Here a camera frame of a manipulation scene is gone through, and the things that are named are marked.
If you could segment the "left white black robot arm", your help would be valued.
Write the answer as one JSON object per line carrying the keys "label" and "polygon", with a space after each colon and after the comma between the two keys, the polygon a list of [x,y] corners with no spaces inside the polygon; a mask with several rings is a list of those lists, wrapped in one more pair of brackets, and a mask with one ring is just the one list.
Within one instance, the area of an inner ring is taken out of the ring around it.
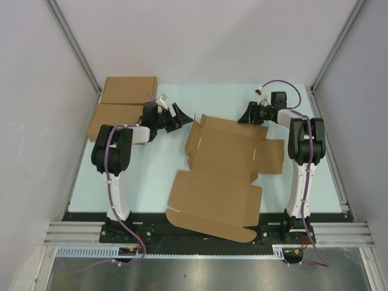
{"label": "left white black robot arm", "polygon": [[106,121],[101,124],[92,149],[91,162],[97,172],[106,176],[109,209],[107,217],[120,221],[113,228],[113,236],[120,242],[133,238],[134,228],[125,222],[131,214],[129,199],[125,189],[124,172],[130,164],[132,146],[152,142],[158,130],[167,133],[193,122],[177,104],[172,108],[158,101],[150,101],[142,106],[142,113],[135,122]]}

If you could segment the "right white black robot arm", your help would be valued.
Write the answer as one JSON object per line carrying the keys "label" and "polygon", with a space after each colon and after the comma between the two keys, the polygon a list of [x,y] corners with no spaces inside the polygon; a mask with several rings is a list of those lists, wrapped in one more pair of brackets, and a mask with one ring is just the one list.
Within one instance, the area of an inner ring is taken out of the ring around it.
{"label": "right white black robot arm", "polygon": [[286,92],[272,92],[270,101],[263,89],[255,90],[239,124],[261,125],[272,121],[289,130],[287,152],[293,165],[290,199],[280,222],[279,235],[286,243],[310,236],[310,193],[315,170],[326,154],[324,121],[288,108]]}

